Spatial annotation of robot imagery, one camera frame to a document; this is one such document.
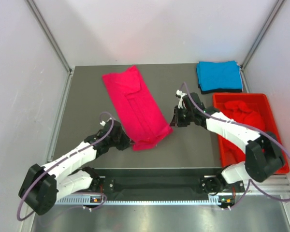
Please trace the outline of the pink t shirt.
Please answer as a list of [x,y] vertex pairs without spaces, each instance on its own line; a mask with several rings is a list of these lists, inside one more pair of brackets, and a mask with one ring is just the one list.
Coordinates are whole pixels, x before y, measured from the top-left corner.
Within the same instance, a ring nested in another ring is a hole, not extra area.
[[173,132],[137,66],[105,74],[102,80],[127,136],[134,141],[133,150],[152,149]]

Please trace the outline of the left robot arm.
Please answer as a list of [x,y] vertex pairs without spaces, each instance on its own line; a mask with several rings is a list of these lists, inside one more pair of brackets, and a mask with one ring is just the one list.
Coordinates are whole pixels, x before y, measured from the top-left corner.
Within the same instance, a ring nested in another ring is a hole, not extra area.
[[57,201],[72,193],[85,189],[96,191],[100,186],[99,177],[85,164],[107,153],[112,147],[122,151],[132,143],[120,122],[109,119],[101,125],[96,134],[88,136],[60,158],[42,166],[32,165],[18,192],[21,202],[41,216]]

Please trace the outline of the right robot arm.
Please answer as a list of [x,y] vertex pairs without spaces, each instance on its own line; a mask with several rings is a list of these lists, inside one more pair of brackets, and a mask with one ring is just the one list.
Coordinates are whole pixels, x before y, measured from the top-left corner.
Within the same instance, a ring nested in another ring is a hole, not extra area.
[[254,180],[262,183],[281,169],[286,161],[276,136],[245,126],[225,116],[214,107],[205,108],[197,93],[176,91],[179,99],[174,107],[172,127],[201,126],[229,141],[245,155],[244,161],[221,169],[214,177],[221,191],[228,191],[234,183]]

